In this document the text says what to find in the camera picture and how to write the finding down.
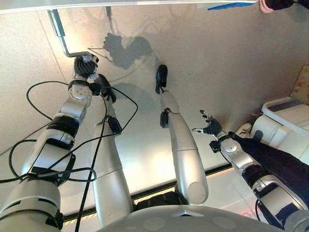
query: black wire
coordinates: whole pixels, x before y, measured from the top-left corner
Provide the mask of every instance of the black wire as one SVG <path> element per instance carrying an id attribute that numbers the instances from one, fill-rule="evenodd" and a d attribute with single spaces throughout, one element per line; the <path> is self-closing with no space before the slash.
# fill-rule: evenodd
<path id="1" fill-rule="evenodd" d="M 22 141 L 17 142 L 17 143 L 12 147 L 12 149 L 11 149 L 11 151 L 10 151 L 10 154 L 9 154 L 9 167 L 10 167 L 10 170 L 11 170 L 11 172 L 13 173 L 13 175 L 14 175 L 15 177 L 20 177 L 20 176 L 16 173 L 16 171 L 15 171 L 15 169 L 14 169 L 14 167 L 13 167 L 13 164 L 12 164 L 12 156 L 13 156 L 13 152 L 14 152 L 15 148 L 16 148 L 18 145 L 20 145 L 21 143 L 25 143 L 25 142 L 35 142 L 35 141 L 37 141 L 37 140 L 36 140 L 36 139 L 26 139 L 26 140 L 22 140 Z"/>
<path id="2" fill-rule="evenodd" d="M 16 180 L 23 180 L 23 178 L 27 177 L 27 176 L 40 178 L 40 177 L 54 176 L 54 175 L 67 174 L 67 173 L 75 173 L 75 172 L 87 171 L 87 170 L 89 170 L 91 172 L 91 175 L 93 174 L 94 178 L 92 178 L 92 179 L 90 178 L 90 179 L 87 179 L 87 180 L 67 178 L 66 180 L 75 181 L 75 182 L 87 182 L 87 183 L 96 180 L 97 173 L 95 172 L 95 170 L 93 168 L 77 168 L 77 169 L 72 169 L 72 170 L 65 170 L 65 171 L 61 171 L 61 172 L 57 171 L 57 172 L 51 172 L 51 173 L 25 173 L 25 174 L 20 175 L 16 178 L 0 180 L 0 184 L 13 182 L 13 181 L 16 181 Z"/>
<path id="3" fill-rule="evenodd" d="M 20 175 L 19 177 L 16 177 L 16 178 L 12 178 L 12 179 L 5 179 L 5 180 L 0 180 L 0 184 L 3 184 L 3 183 L 8 183 L 8 182 L 13 182 L 13 181 L 16 181 L 16 180 L 20 180 L 26 176 L 34 176 L 35 174 L 33 173 L 25 173 L 23 175 Z"/>
<path id="4" fill-rule="evenodd" d="M 135 106 L 136 106 L 136 110 L 135 112 L 133 113 L 133 115 L 131 116 L 131 118 L 128 120 L 128 122 L 124 125 L 124 127 L 121 129 L 121 131 L 119 133 L 121 133 L 126 127 L 127 125 L 129 124 L 129 122 L 131 121 L 131 119 L 135 116 L 136 112 L 138 111 L 138 105 L 136 104 L 136 102 L 134 100 L 132 100 L 128 95 L 126 95 L 125 93 L 121 92 L 120 90 L 114 88 L 114 87 L 110 87 L 114 90 L 116 90 L 117 92 L 121 93 L 122 95 L 124 95 L 125 97 L 127 97 L 130 101 L 132 101 Z M 106 114 L 107 114 L 107 107 L 106 107 L 106 102 L 104 100 L 104 104 L 105 104 L 105 117 L 106 117 Z M 101 139 L 103 137 L 107 137 L 107 136 L 111 136 L 111 135 L 114 135 L 114 134 L 110 134 L 110 135 L 105 135 L 103 136 L 103 131 L 104 131 L 104 125 L 105 125 L 105 117 L 104 117 L 104 120 L 103 120 L 103 126 L 102 126 L 102 131 L 101 131 L 101 135 L 99 138 L 99 141 L 98 141 L 98 145 L 97 145 L 97 148 L 96 148 L 96 151 L 95 151 L 95 154 L 94 154 L 94 157 L 93 157 L 93 160 L 92 160 L 92 165 L 91 167 L 94 168 L 94 165 L 95 165 L 95 162 L 96 162 L 96 157 L 97 157 L 97 153 L 98 153 L 98 149 L 99 149 L 99 145 L 100 145 L 100 142 L 101 142 Z M 85 204 L 85 201 L 86 201 L 86 197 L 87 197 L 87 193 L 88 193 L 88 190 L 89 190 L 89 183 L 86 184 L 86 187 L 85 187 L 85 190 L 84 190 L 84 195 L 83 195 L 83 198 L 82 198 L 82 202 L 81 202 L 81 206 L 80 206 L 80 209 L 79 209 L 79 212 L 78 212 L 78 216 L 77 216 L 77 221 L 76 221 L 76 225 L 75 225 L 75 232 L 78 232 L 79 230 L 79 227 L 80 227 L 80 223 L 81 223 L 81 219 L 82 219 L 82 214 L 83 214 L 83 210 L 84 210 L 84 204 Z"/>
<path id="5" fill-rule="evenodd" d="M 72 169 L 72 170 L 65 170 L 65 171 L 61 171 L 61 172 L 52 172 L 52 173 L 44 173 L 44 174 L 37 174 L 38 178 L 41 177 L 48 177 L 48 176 L 53 176 L 53 175 L 60 175 L 60 174 L 67 174 L 67 173 L 76 173 L 76 172 L 81 172 L 81 171 L 90 171 L 90 178 L 87 180 L 81 180 L 81 179 L 72 179 L 72 178 L 67 178 L 66 180 L 69 181 L 75 181 L 75 182 L 87 182 L 90 183 L 94 180 L 96 180 L 97 178 L 97 173 L 95 172 L 95 170 L 93 168 L 76 168 L 76 169 Z"/>
<path id="6" fill-rule="evenodd" d="M 258 214 L 258 212 L 257 212 L 257 204 L 258 204 L 258 202 L 259 202 L 259 199 L 256 199 L 256 202 L 255 202 L 255 214 L 256 214 L 257 219 L 258 219 L 259 221 L 261 221 L 261 219 L 260 219 L 260 217 L 259 217 L 259 214 Z"/>
<path id="7" fill-rule="evenodd" d="M 105 118 L 106 118 L 106 116 L 107 116 L 107 105 L 106 105 L 106 102 L 105 102 L 104 97 L 102 97 L 102 98 L 103 98 L 104 105 L 105 105 L 105 115 L 104 115 L 104 118 L 103 118 L 103 125 L 102 125 L 102 130 L 101 130 L 100 139 L 98 140 L 97 148 L 96 148 L 96 151 L 95 151 L 94 156 L 93 156 L 93 159 L 92 159 L 91 168 L 94 168 L 94 166 L 95 166 L 95 162 L 96 162 L 96 158 L 97 158 L 97 154 L 98 154 L 98 149 L 99 149 L 99 147 L 100 147 L 100 144 L 101 144 L 101 141 L 102 141 L 102 136 L 103 136 L 103 133 L 104 133 Z M 80 224 L 81 224 L 82 214 L 83 214 L 84 205 L 85 205 L 85 202 L 86 202 L 86 198 L 87 198 L 87 193 L 88 193 L 88 190 L 89 190 L 89 186 L 90 186 L 90 183 L 88 182 L 88 183 L 86 184 L 86 186 L 85 186 L 85 190 L 84 190 L 82 202 L 81 202 L 81 205 L 80 205 L 80 208 L 79 208 L 79 212 L 78 212 L 78 216 L 77 216 L 77 220 L 76 220 L 76 225 L 75 225 L 75 231 L 76 231 L 76 232 L 78 232 L 79 226 L 80 226 Z"/>
<path id="8" fill-rule="evenodd" d="M 31 100 L 29 99 L 29 92 L 30 90 L 37 86 L 37 85 L 41 85 L 41 84 L 45 84 L 45 83 L 61 83 L 61 84 L 65 84 L 65 85 L 68 85 L 64 82 L 60 82 L 60 81 L 46 81 L 46 82 L 40 82 L 40 83 L 37 83 L 33 86 L 31 86 L 27 93 L 26 93 L 26 97 L 27 97 L 27 100 L 29 102 L 29 104 L 37 111 L 39 112 L 41 115 L 43 115 L 44 117 L 48 118 L 49 120 L 52 120 L 49 116 L 47 116 L 46 114 L 44 114 L 43 112 L 41 112 L 38 108 L 36 108 L 33 103 L 31 102 Z M 121 133 L 126 127 L 127 125 L 130 123 L 130 121 L 132 120 L 132 118 L 135 116 L 136 112 L 138 111 L 138 105 L 136 104 L 136 102 L 134 100 L 132 100 L 128 95 L 126 95 L 125 93 L 121 92 L 120 90 L 114 88 L 114 87 L 110 87 L 114 90 L 116 90 L 117 92 L 121 93 L 122 95 L 124 95 L 125 97 L 127 97 L 131 102 L 133 102 L 136 106 L 136 110 L 134 111 L 133 115 L 130 117 L 130 119 L 127 121 L 127 123 L 122 127 L 121 131 L 119 133 Z M 80 226 L 80 221 L 81 221 L 81 216 L 82 216 L 82 212 L 83 212 L 83 209 L 84 209 L 84 203 L 85 203 L 85 200 L 86 200 L 86 197 L 87 197 L 87 192 L 88 192 L 88 189 L 89 189 L 89 185 L 90 185 L 90 182 L 91 181 L 94 181 L 96 179 L 96 173 L 95 171 L 93 170 L 94 168 L 94 165 L 95 165 L 95 161 L 96 161 L 96 156 L 97 156 L 97 153 L 98 153 L 98 149 L 99 149 L 99 145 L 101 143 L 101 140 L 102 138 L 104 137 L 108 137 L 108 136 L 112 136 L 112 135 L 116 135 L 117 133 L 113 133 L 113 134 L 108 134 L 108 135 L 104 135 L 103 136 L 103 132 L 104 132 L 104 126 L 105 126 L 105 119 L 106 119 L 106 114 L 107 114 L 107 107 L 106 107 L 106 102 L 105 102 L 105 99 L 103 98 L 104 100 L 104 104 L 105 104 L 105 116 L 104 116 L 104 119 L 103 119 L 103 126 L 102 126 L 102 131 L 101 131 L 101 135 L 100 137 L 97 137 L 97 138 L 93 138 L 93 139 L 90 139 L 90 140 L 87 140 L 83 143 L 81 143 L 80 145 L 78 145 L 76 148 L 74 148 L 73 150 L 71 150 L 69 153 L 67 153 L 66 155 L 64 155 L 62 158 L 60 158 L 58 161 L 56 161 L 54 164 L 52 164 L 50 167 L 48 167 L 46 170 L 44 170 L 42 173 L 39 173 L 39 174 L 32 174 L 32 173 L 26 173 L 24 175 L 21 175 L 21 176 L 18 176 L 17 173 L 15 172 L 13 166 L 12 166 L 12 154 L 13 154 L 13 151 L 14 149 L 16 148 L 16 146 L 18 146 L 20 143 L 23 143 L 23 142 L 26 142 L 26 140 L 23 140 L 20 141 L 18 144 L 16 144 L 15 146 L 13 146 L 12 150 L 11 150 L 11 166 L 10 168 L 12 167 L 11 171 L 12 173 L 15 175 L 17 175 L 18 177 L 16 178 L 13 178 L 13 179 L 6 179 L 6 180 L 0 180 L 0 183 L 7 183 L 7 182 L 12 182 L 12 181 L 16 181 L 16 180 L 20 180 L 22 179 L 23 177 L 26 177 L 26 176 L 40 176 L 40 177 L 43 177 L 43 176 L 51 176 L 51 175 L 59 175 L 59 174 L 64 174 L 64 173 L 73 173 L 73 172 L 78 172 L 78 171 L 84 171 L 84 170 L 90 170 L 91 173 L 89 174 L 88 176 L 88 179 L 87 180 L 79 180 L 79 179 L 71 179 L 71 178 L 67 178 L 67 180 L 70 180 L 70 181 L 78 181 L 78 182 L 87 182 L 86 184 L 86 187 L 85 187 L 85 190 L 84 190 L 84 195 L 83 195 L 83 199 L 82 199 L 82 203 L 81 203 L 81 207 L 80 207 L 80 211 L 79 211 L 79 215 L 78 215 L 78 218 L 77 218 L 77 222 L 76 222 L 76 227 L 75 227 L 75 231 L 78 231 L 79 229 L 79 226 Z M 77 149 L 79 149 L 81 146 L 83 146 L 84 144 L 86 143 L 89 143 L 91 141 L 94 141 L 96 139 L 99 139 L 98 141 L 98 145 L 97 145 L 97 148 L 96 148 L 96 151 L 95 151 L 95 154 L 94 154 L 94 158 L 93 158 L 93 161 L 92 161 L 92 165 L 91 165 L 91 168 L 81 168 L 81 169 L 72 169 L 72 170 L 66 170 L 66 171 L 62 171 L 62 172 L 53 172 L 53 173 L 46 173 L 48 170 L 50 170 L 51 168 L 53 168 L 55 165 L 57 165 L 58 163 L 60 163 L 63 159 L 65 159 L 66 157 L 68 157 L 70 154 L 72 154 L 74 151 L 76 151 Z"/>
<path id="9" fill-rule="evenodd" d="M 220 153 L 221 153 L 222 157 L 226 160 L 226 162 L 231 163 L 231 162 L 229 162 L 229 161 L 225 158 L 225 156 L 222 154 L 222 151 L 220 151 Z"/>
<path id="10" fill-rule="evenodd" d="M 139 107 L 138 105 L 136 104 L 136 102 L 134 100 L 132 100 L 130 97 L 128 97 L 126 94 L 124 94 L 123 92 L 121 92 L 120 90 L 117 90 L 116 88 L 113 88 L 115 89 L 116 91 L 120 92 L 121 94 L 123 94 L 125 97 L 127 97 L 130 101 L 132 101 L 135 106 L 136 106 L 136 109 L 135 109 L 135 112 L 133 113 L 133 115 L 130 117 L 130 119 L 127 121 L 127 123 L 125 124 L 125 126 L 121 129 L 121 131 L 119 133 L 121 133 L 125 128 L 126 126 L 129 124 L 129 122 L 132 120 L 132 118 L 135 116 L 136 112 L 138 111 Z M 72 154 L 74 151 L 76 151 L 77 149 L 79 149 L 81 146 L 91 142 L 91 141 L 94 141 L 94 140 L 97 140 L 99 138 L 104 138 L 104 137 L 108 137 L 108 136 L 113 136 L 113 135 L 116 135 L 117 133 L 113 133 L 113 134 L 107 134 L 107 135 L 103 135 L 103 136 L 100 136 L 100 137 L 96 137 L 96 138 L 93 138 L 93 139 L 89 139 L 89 140 L 86 140 L 84 141 L 83 143 L 79 144 L 76 148 L 74 148 L 73 150 L 71 150 L 69 153 L 67 153 L 66 155 L 64 155 L 63 157 L 61 157 L 59 160 L 57 160 L 55 163 L 53 163 L 51 166 L 49 166 L 47 168 L 47 170 L 50 170 L 51 168 L 53 168 L 54 166 L 56 166 L 58 163 L 60 163 L 62 160 L 64 160 L 66 157 L 68 157 L 70 154 Z"/>
<path id="11" fill-rule="evenodd" d="M 42 111 L 40 111 L 33 103 L 32 101 L 30 100 L 29 98 L 29 93 L 30 93 L 30 90 L 32 90 L 32 88 L 38 86 L 38 85 L 42 85 L 42 84 L 46 84 L 46 83 L 60 83 L 60 84 L 64 84 L 64 85 L 68 85 L 67 83 L 64 83 L 64 82 L 61 82 L 61 81 L 43 81 L 43 82 L 39 82 L 39 83 L 36 83 L 35 85 L 32 85 L 28 90 L 27 90 L 27 93 L 26 93 L 26 98 L 27 98 L 27 101 L 29 102 L 29 104 L 33 107 L 33 109 L 35 109 L 37 112 L 39 112 L 41 115 L 43 115 L 45 118 L 48 118 L 49 120 L 53 120 L 51 117 L 47 116 L 46 114 L 44 114 Z"/>

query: robot forearm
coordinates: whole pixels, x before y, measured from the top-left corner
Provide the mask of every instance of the robot forearm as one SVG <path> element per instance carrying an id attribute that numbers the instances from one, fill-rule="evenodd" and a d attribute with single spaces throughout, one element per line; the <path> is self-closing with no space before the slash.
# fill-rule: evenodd
<path id="1" fill-rule="evenodd" d="M 275 175 L 267 171 L 240 144 L 219 126 L 210 115 L 206 115 L 206 128 L 193 129 L 195 132 L 208 133 L 211 131 L 217 141 L 211 142 L 214 152 L 221 151 L 222 155 L 233 165 L 243 177 L 259 200 L 258 207 L 272 225 L 290 230 L 296 228 L 308 219 L 308 207 L 305 202 L 283 184 Z"/>

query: floor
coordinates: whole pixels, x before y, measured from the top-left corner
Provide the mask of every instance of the floor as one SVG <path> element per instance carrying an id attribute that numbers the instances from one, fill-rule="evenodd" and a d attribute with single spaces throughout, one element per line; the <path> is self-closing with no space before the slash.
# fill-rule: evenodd
<path id="1" fill-rule="evenodd" d="M 301 67 L 309 63 L 309 16 L 299 5 L 271 14 L 260 12 L 257 4 L 211 12 L 194 4 L 112 7 L 110 20 L 105 8 L 65 9 L 59 14 L 69 50 L 99 48 L 91 50 L 100 58 L 98 71 L 140 107 L 126 131 L 116 138 L 131 193 L 175 178 L 169 131 L 159 126 L 159 96 L 154 91 L 160 63 L 169 68 L 168 87 L 190 128 L 203 126 L 198 111 L 206 109 L 226 130 L 233 131 L 258 112 L 263 102 L 288 96 Z M 1 47 L 5 56 L 0 71 L 4 77 L 0 98 L 5 102 L 0 114 L 0 165 L 1 179 L 5 179 L 12 177 L 5 151 L 48 122 L 28 105 L 27 89 L 40 81 L 68 82 L 72 59 L 62 54 L 47 12 L 0 15 L 0 20 L 5 35 L 0 43 L 6 44 Z M 47 84 L 34 89 L 30 97 L 52 116 L 66 95 L 65 86 Z M 117 97 L 115 109 L 123 125 L 134 105 Z M 94 98 L 76 145 L 92 138 L 96 106 Z M 205 169 L 225 163 L 210 150 L 211 136 L 194 138 Z M 90 165 L 90 147 L 76 152 L 76 168 Z M 30 144 L 16 149 L 17 170 L 30 152 Z M 0 205 L 16 184 L 0 186 Z M 61 211 L 78 210 L 84 184 L 66 183 L 59 189 Z M 93 205 L 89 191 L 85 206 Z"/>

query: metal handle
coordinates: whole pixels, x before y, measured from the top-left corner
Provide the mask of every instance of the metal handle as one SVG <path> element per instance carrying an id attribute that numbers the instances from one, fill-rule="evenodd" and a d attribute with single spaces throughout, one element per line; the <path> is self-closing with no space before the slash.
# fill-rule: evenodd
<path id="1" fill-rule="evenodd" d="M 66 42 L 64 40 L 64 29 L 62 27 L 62 23 L 61 23 L 61 19 L 58 13 L 58 10 L 48 10 L 48 16 L 49 16 L 49 20 L 52 24 L 52 28 L 54 30 L 55 36 L 57 36 L 59 38 L 60 44 L 61 44 L 61 48 L 63 53 L 67 56 L 67 57 L 79 57 L 82 56 L 84 62 L 88 62 L 91 60 L 92 58 L 92 54 L 89 52 L 74 52 L 74 53 L 70 53 L 68 51 Z"/>

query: pink object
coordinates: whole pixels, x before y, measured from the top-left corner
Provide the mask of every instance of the pink object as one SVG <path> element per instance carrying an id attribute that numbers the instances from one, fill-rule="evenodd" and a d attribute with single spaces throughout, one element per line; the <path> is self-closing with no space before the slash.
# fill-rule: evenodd
<path id="1" fill-rule="evenodd" d="M 271 13 L 274 11 L 266 5 L 265 0 L 260 0 L 260 10 L 264 13 Z"/>

